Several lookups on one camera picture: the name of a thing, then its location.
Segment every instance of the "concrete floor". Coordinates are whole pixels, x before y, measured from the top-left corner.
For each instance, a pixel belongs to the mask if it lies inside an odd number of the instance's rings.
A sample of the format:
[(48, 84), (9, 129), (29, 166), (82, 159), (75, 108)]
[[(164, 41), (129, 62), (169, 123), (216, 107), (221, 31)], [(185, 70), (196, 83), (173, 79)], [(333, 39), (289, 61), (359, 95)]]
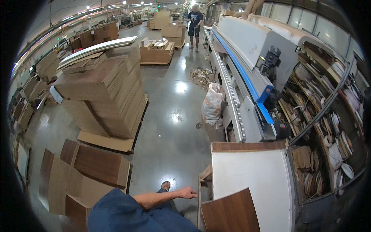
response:
[[(161, 31), (142, 25), (119, 31), (119, 38), (135, 36), (161, 38)], [(169, 66), (142, 66), (144, 92), (150, 103), (140, 127), (132, 162), (129, 194), (155, 192), (163, 181), (170, 181), (170, 190), (191, 186), (198, 190), (198, 174), (210, 163), (210, 141), (201, 122), (201, 105), (206, 91), (193, 84), (190, 71), (198, 66), (210, 69), (205, 49), (200, 42), (196, 53), (188, 49), (189, 37), (182, 51), (175, 51)], [(76, 140), (80, 129), (59, 106), (47, 106), (36, 112), (24, 137), (31, 145), (29, 165), (29, 196), (31, 206), (47, 231), (61, 231), (58, 215), (50, 214), (38, 199), (41, 161), (45, 148), (59, 156), (65, 138)], [(175, 207), (197, 224), (197, 199), (175, 199)]]

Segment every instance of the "white machine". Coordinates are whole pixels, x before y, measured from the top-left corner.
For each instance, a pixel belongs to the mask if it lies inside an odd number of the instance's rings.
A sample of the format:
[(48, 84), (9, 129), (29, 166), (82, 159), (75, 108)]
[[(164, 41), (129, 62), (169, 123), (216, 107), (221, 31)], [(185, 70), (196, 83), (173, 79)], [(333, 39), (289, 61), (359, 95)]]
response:
[(228, 141), (231, 131), (236, 142), (288, 138), (290, 126), (278, 120), (275, 104), (298, 63), (297, 48), (310, 42), (332, 50), (304, 31), (255, 15), (248, 20), (221, 15), (205, 34), (216, 80), (226, 91), (223, 122)]

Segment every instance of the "sandal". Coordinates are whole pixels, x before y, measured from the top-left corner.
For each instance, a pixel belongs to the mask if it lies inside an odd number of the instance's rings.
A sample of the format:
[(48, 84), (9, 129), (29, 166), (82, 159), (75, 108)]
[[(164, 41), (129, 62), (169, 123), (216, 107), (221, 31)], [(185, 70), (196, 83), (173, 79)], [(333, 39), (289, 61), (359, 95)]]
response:
[(169, 191), (170, 190), (170, 182), (169, 181), (164, 181), (161, 184), (161, 189), (166, 189), (167, 191)]

